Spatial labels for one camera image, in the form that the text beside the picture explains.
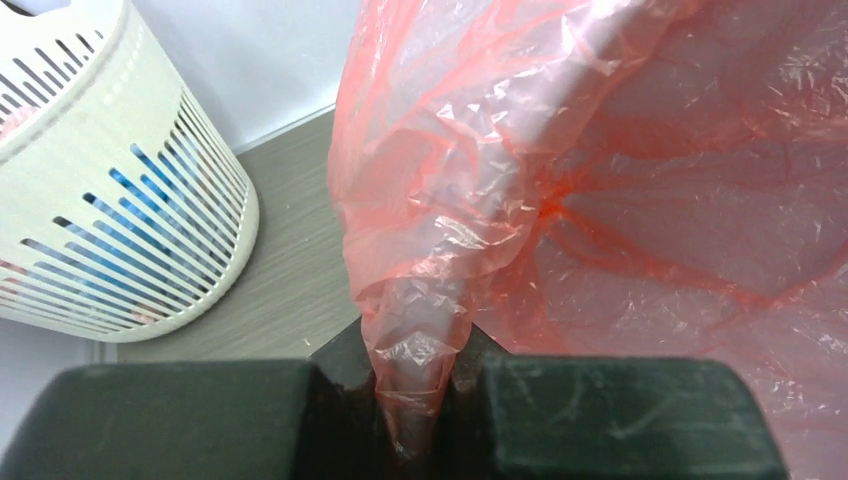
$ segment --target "baseboard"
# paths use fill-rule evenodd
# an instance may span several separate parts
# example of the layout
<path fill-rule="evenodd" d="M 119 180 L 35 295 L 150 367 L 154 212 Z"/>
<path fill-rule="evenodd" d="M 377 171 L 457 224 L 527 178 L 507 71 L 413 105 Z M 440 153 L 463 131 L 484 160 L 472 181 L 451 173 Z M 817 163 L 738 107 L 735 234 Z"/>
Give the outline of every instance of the baseboard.
<path fill-rule="evenodd" d="M 86 354 L 88 363 L 91 365 L 118 362 L 118 346 L 114 343 L 88 340 L 86 341 Z"/>

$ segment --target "white wall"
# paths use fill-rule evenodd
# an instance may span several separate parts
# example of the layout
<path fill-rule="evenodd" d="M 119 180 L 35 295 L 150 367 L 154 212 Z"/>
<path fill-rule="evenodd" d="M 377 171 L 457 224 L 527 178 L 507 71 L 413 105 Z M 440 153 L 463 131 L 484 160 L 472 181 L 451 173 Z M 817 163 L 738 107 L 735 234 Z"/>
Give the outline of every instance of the white wall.
<path fill-rule="evenodd" d="M 13 0 L 33 12 L 68 2 Z M 359 10 L 359 0 L 134 3 L 236 151 L 335 102 Z"/>

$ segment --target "red plastic bag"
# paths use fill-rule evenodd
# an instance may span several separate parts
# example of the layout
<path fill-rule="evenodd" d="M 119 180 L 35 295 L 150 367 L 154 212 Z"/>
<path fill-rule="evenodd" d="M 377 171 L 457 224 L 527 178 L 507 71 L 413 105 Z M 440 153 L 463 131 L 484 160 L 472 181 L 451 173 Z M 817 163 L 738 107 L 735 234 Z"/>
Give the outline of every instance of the red plastic bag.
<path fill-rule="evenodd" d="M 795 478 L 842 478 L 846 31 L 837 0 L 366 0 L 329 186 L 398 449 L 476 322 L 724 361 Z"/>

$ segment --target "slotted basket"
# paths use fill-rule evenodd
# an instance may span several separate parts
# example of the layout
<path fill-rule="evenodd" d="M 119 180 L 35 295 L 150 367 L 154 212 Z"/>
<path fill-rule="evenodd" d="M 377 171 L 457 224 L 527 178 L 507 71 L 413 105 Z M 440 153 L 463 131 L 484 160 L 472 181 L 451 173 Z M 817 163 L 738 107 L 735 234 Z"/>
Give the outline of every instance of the slotted basket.
<path fill-rule="evenodd" d="M 35 110 L 0 140 L 0 319 L 130 342 L 197 318 L 244 268 L 259 207 L 136 9 L 0 4 L 0 52 L 0 128 Z"/>

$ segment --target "plastic bag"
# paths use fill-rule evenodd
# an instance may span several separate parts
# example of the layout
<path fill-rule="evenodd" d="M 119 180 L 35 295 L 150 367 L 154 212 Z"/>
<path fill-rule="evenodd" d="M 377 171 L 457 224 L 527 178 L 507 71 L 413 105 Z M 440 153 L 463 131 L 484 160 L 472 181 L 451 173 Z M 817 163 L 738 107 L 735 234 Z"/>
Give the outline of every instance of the plastic bag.
<path fill-rule="evenodd" d="M 366 0 L 329 187 L 399 451 L 476 322 L 724 361 L 795 478 L 841 478 L 846 31 L 836 0 Z"/>

